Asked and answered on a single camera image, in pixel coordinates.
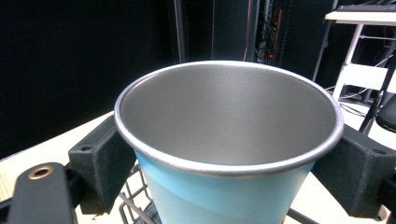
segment table surface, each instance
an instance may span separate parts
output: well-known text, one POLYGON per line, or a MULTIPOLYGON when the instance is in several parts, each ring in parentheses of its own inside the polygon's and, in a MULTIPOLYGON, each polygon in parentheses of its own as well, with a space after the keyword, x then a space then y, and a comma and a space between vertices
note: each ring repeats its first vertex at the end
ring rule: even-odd
MULTIPOLYGON (((0 201, 12 197, 15 180, 26 169, 49 161, 67 164, 67 151, 111 114, 112 112, 107 113, 76 129, 0 161, 0 201)), ((348 113, 345 114, 345 118, 348 120, 350 120, 350 116, 348 113)), ((350 126, 359 128, 360 122, 361 120, 356 121, 355 124, 350 123, 350 126)), ((385 137, 387 139, 394 139, 394 135, 385 135, 385 137)), ((305 180, 291 207, 319 223, 385 223, 376 222, 372 219, 348 217, 341 205, 313 175, 309 175, 305 180)), ((82 224, 122 223, 117 210, 118 207, 115 206, 110 215, 100 217, 82 215, 79 209, 76 209, 76 212, 78 214, 78 222, 82 224)), ((297 222, 287 218, 285 223, 291 224, 297 222)))

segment cable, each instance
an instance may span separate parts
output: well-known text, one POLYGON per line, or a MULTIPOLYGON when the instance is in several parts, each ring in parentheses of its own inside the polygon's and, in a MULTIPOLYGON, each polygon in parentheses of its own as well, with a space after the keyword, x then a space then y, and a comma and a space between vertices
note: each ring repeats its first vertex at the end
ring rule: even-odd
POLYGON ((352 95, 349 95, 349 96, 341 96, 341 97, 339 97, 339 98, 340 98, 340 99, 352 98, 352 97, 355 97, 355 96, 357 96, 357 95, 360 95, 360 94, 364 93, 364 92, 367 91, 367 90, 368 90, 367 88, 364 88, 362 91, 360 91, 360 92, 358 92, 358 93, 355 93, 355 94, 352 94, 352 95))
POLYGON ((248 54, 248 46, 249 46, 249 39, 250 39, 250 24, 251 24, 251 8, 252 8, 252 3, 251 0, 248 0, 248 9, 247 9, 247 40, 246 40, 246 45, 245 45, 245 53, 244 53, 244 59, 243 62, 247 60, 247 54, 248 54))
POLYGON ((344 105, 344 104, 340 104, 340 107, 343 108, 346 112, 353 114, 353 115, 357 115, 360 117, 365 118, 366 114, 364 114, 363 112, 360 112, 359 110, 350 107, 349 105, 344 105))
POLYGON ((326 88, 326 89, 324 89, 325 91, 329 91, 329 90, 331 90, 331 89, 334 89, 335 88, 335 86, 332 86, 332 87, 328 87, 328 88, 326 88))

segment dark wall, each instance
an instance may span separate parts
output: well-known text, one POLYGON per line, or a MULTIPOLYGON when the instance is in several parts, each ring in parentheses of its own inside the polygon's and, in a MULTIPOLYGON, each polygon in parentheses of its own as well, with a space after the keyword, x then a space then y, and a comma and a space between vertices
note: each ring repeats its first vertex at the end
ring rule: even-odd
POLYGON ((166 1, 2 1, 0 159, 110 110, 173 63, 166 1))
POLYGON ((327 28, 324 18, 333 11, 336 2, 298 0, 287 3, 279 67, 315 80, 327 28))

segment light blue cup exterior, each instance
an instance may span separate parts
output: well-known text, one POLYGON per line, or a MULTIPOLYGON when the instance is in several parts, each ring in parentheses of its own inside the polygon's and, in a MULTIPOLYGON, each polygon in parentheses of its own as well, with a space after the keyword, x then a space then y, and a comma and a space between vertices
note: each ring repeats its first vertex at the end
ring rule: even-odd
POLYGON ((115 120, 164 224, 281 223, 344 128, 317 84, 216 61, 141 77, 120 95, 115 120))
POLYGON ((170 169, 135 153, 162 223, 281 223, 313 166, 264 177, 221 178, 170 169))

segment white shelving unit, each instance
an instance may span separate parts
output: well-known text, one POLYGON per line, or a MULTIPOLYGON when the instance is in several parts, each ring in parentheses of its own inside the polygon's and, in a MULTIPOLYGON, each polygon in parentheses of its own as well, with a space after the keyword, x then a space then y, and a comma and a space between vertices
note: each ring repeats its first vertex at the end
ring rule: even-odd
MULTIPOLYGON (((336 101, 340 97, 344 85, 359 86, 372 90, 379 90, 387 73, 387 68, 373 67, 352 63, 352 56, 361 38, 361 29, 364 25, 396 26, 396 13, 394 12, 337 12, 329 13, 326 20, 337 23, 357 24, 355 34, 352 37, 346 59, 341 68, 340 75, 335 84, 332 96, 336 101)), ((389 92, 396 93, 396 77, 388 88, 389 92)))

